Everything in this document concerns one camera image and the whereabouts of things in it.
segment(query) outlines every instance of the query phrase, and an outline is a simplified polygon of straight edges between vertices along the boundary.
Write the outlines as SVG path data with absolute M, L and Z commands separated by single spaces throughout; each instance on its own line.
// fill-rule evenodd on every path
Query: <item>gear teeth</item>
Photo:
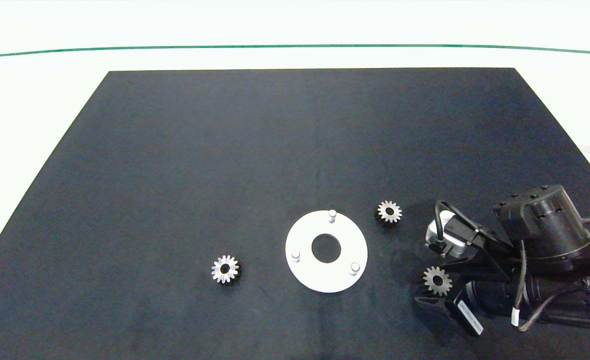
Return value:
M 231 285 L 241 277 L 241 266 L 234 256 L 222 255 L 213 264 L 214 266 L 211 268 L 213 271 L 210 274 L 213 275 L 213 280 L 219 284 Z M 226 273 L 221 272 L 223 265 L 229 266 Z
M 426 281 L 424 285 L 436 296 L 446 296 L 448 291 L 453 287 L 450 276 L 443 269 L 439 268 L 439 266 L 427 268 L 423 273 L 425 275 L 423 279 Z M 441 285 L 435 283 L 433 280 L 435 277 L 441 278 Z
M 388 214 L 386 210 L 392 210 L 392 214 Z M 399 219 L 402 217 L 402 210 L 399 208 L 396 202 L 382 201 L 379 203 L 377 209 L 375 209 L 375 219 L 377 222 L 384 226 L 393 226 L 397 224 Z

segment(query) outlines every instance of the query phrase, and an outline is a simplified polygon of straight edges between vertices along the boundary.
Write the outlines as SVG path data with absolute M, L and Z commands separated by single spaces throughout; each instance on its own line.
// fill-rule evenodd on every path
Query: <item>white disc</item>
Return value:
M 333 262 L 321 262 L 313 255 L 313 240 L 328 234 L 341 246 Z M 305 214 L 293 225 L 286 239 L 286 261 L 295 278 L 310 289 L 336 293 L 348 289 L 366 269 L 366 239 L 351 219 L 334 210 Z

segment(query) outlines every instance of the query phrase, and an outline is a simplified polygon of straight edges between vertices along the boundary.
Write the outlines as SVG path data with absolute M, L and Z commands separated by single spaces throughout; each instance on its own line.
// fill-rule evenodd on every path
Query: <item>black motor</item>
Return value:
M 493 210 L 510 242 L 436 202 L 427 247 L 448 260 L 424 279 L 429 289 L 444 282 L 449 288 L 417 296 L 417 303 L 473 335 L 483 331 L 473 309 L 511 316 L 520 331 L 536 321 L 590 328 L 590 218 L 580 217 L 561 185 L 512 194 Z

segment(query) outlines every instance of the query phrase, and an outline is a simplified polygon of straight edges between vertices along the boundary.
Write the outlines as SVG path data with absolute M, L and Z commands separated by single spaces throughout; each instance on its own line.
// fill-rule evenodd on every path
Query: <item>spur gear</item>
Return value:
M 392 201 L 382 201 L 375 214 L 377 220 L 386 225 L 393 225 L 402 218 L 402 210 Z
M 235 257 L 223 255 L 222 257 L 218 257 L 214 264 L 211 268 L 213 271 L 210 274 L 213 275 L 213 280 L 216 280 L 218 283 L 228 285 L 238 280 L 241 276 L 242 270 Z
M 427 268 L 423 273 L 425 274 L 423 279 L 426 281 L 424 285 L 436 296 L 446 296 L 450 288 L 453 287 L 450 276 L 439 266 Z

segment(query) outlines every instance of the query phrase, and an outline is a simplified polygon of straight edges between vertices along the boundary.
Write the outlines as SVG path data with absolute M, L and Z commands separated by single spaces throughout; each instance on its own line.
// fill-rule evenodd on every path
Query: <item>black mat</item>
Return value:
M 498 230 L 493 203 L 544 183 L 590 215 L 588 162 L 514 69 L 109 73 L 0 235 L 0 360 L 590 358 L 590 330 L 480 315 L 474 338 L 412 301 L 434 199 Z M 329 208 L 368 243 L 337 294 L 283 253 Z

